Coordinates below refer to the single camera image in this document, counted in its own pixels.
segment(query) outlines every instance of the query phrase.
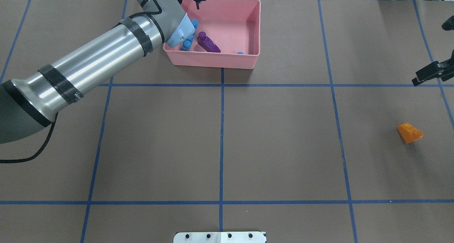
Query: orange block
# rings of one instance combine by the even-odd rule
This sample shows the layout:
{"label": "orange block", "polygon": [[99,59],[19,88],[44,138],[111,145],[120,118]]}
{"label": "orange block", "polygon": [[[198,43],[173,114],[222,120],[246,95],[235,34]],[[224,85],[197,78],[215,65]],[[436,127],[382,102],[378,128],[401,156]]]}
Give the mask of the orange block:
{"label": "orange block", "polygon": [[404,123],[397,127],[399,130],[400,135],[404,139],[405,143],[411,143],[415,140],[418,140],[424,136],[421,130],[413,127],[410,123]]}

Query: white bracket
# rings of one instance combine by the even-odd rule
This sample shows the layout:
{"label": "white bracket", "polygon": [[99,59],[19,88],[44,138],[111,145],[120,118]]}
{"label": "white bracket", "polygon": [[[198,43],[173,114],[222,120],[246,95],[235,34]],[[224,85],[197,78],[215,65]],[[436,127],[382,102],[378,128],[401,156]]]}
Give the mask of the white bracket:
{"label": "white bracket", "polygon": [[177,233],[173,243],[266,243],[266,232]]}

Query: blue grid line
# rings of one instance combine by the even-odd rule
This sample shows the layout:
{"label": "blue grid line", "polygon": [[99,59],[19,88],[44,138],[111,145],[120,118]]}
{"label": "blue grid line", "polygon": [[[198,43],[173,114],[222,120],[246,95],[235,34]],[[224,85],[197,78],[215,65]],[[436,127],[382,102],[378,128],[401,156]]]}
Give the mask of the blue grid line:
{"label": "blue grid line", "polygon": [[[124,0],[123,4],[123,12],[122,12],[122,19],[124,18],[126,14],[126,7],[128,5],[128,0]],[[101,123],[101,131],[99,133],[99,140],[98,140],[98,148],[96,150],[96,158],[94,160],[94,166],[93,166],[93,174],[91,177],[91,183],[90,183],[90,190],[89,190],[89,195],[88,195],[88,203],[87,203],[87,209],[85,211],[85,218],[84,218],[84,225],[82,227],[82,233],[81,233],[81,243],[84,243],[85,240],[85,233],[87,231],[87,224],[88,224],[88,218],[90,215],[90,207],[91,207],[91,200],[93,197],[93,189],[94,189],[94,182],[96,180],[96,171],[98,169],[98,162],[99,162],[99,155],[101,153],[101,143],[103,140],[104,136],[104,127],[106,125],[106,116],[107,116],[107,109],[109,108],[109,101],[110,101],[110,94],[112,93],[112,85],[114,84],[114,77],[112,76],[109,81],[109,89],[107,91],[107,98],[106,98],[106,104],[104,106],[104,114],[103,114],[103,121]]]}
{"label": "blue grid line", "polygon": [[323,35],[323,45],[325,47],[326,65],[328,67],[328,75],[330,77],[331,96],[332,96],[333,105],[334,105],[334,115],[336,116],[337,133],[339,136],[339,142],[341,145],[340,147],[342,150],[342,161],[344,163],[345,186],[347,187],[347,198],[349,201],[350,220],[351,220],[351,227],[352,227],[352,231],[353,231],[353,239],[355,240],[355,243],[358,243],[358,236],[356,233],[356,224],[355,224],[355,214],[353,213],[353,204],[351,202],[350,183],[348,180],[347,161],[345,160],[344,143],[342,142],[342,132],[341,132],[341,128],[340,128],[341,124],[339,123],[339,114],[337,112],[336,94],[334,93],[333,76],[331,74],[330,57],[328,54],[328,45],[326,43],[326,33],[325,33],[325,26],[323,24],[323,13],[321,11],[320,0],[318,0],[318,10],[319,10],[319,14],[320,14],[321,33]]}
{"label": "blue grid line", "polygon": [[[87,205],[88,201],[3,200],[0,205]],[[454,203],[454,199],[365,200],[183,200],[183,201],[91,201],[90,205],[325,205],[325,204],[431,204]]]}
{"label": "blue grid line", "polygon": [[3,77],[5,77],[6,69],[8,68],[8,64],[10,63],[11,56],[13,55],[14,47],[16,46],[17,38],[19,37],[19,33],[21,32],[22,25],[24,25],[24,21],[26,20],[27,12],[30,7],[31,0],[28,0],[26,10],[24,11],[24,14],[22,15],[21,23],[19,24],[19,27],[16,32],[16,36],[14,36],[13,44],[11,45],[10,52],[8,53],[8,57],[6,58],[5,66],[3,67],[3,71],[1,72],[0,75],[0,83],[3,81]]}
{"label": "blue grid line", "polygon": [[224,201],[224,68],[221,68],[221,136],[219,150],[219,231],[223,227],[223,207]]}
{"label": "blue grid line", "polygon": [[[99,87],[109,87],[107,83],[98,85]],[[222,87],[222,84],[205,84],[205,83],[114,83],[113,87]],[[333,83],[334,87],[411,87],[413,84],[350,84],[350,83]],[[329,83],[226,83],[224,87],[331,87]],[[438,84],[422,84],[416,88],[438,88]],[[454,84],[444,84],[443,87],[454,87]]]}
{"label": "blue grid line", "polygon": [[[430,52],[430,48],[428,47],[428,44],[427,44],[427,39],[424,34],[424,29],[423,29],[423,25],[421,23],[420,12],[418,10],[418,5],[416,4],[416,0],[413,0],[413,6],[415,7],[416,18],[418,19],[418,24],[420,26],[420,31],[421,31],[421,35],[423,37],[424,45],[427,49],[427,54],[430,59],[430,62],[432,63],[433,62],[432,53]],[[438,83],[438,87],[440,88],[441,96],[443,97],[444,106],[446,107],[446,110],[448,112],[449,120],[451,121],[451,126],[454,129],[454,120],[453,120],[453,116],[451,114],[451,109],[449,108],[449,104],[448,104],[448,101],[446,100],[446,96],[443,91],[443,86],[441,85],[441,81],[439,78],[437,78],[437,83]]]}

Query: purple bottle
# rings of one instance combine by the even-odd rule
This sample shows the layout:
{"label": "purple bottle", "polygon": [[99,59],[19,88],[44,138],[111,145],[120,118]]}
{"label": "purple bottle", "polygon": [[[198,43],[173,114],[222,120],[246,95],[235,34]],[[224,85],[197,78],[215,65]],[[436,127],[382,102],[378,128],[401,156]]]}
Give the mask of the purple bottle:
{"label": "purple bottle", "polygon": [[205,32],[200,32],[197,36],[197,43],[208,52],[221,52],[219,47],[208,37]]}

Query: pink bin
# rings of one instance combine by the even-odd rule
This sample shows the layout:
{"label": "pink bin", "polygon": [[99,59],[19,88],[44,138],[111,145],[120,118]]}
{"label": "pink bin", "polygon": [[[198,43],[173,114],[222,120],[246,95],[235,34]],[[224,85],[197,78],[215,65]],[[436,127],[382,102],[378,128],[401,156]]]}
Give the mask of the pink bin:
{"label": "pink bin", "polygon": [[[170,48],[164,44],[172,64],[254,68],[260,54],[260,0],[206,0],[200,10],[193,0],[183,0],[181,6],[199,25],[190,51],[180,51],[181,45]],[[216,43],[221,53],[206,52],[197,44],[200,31]]]}

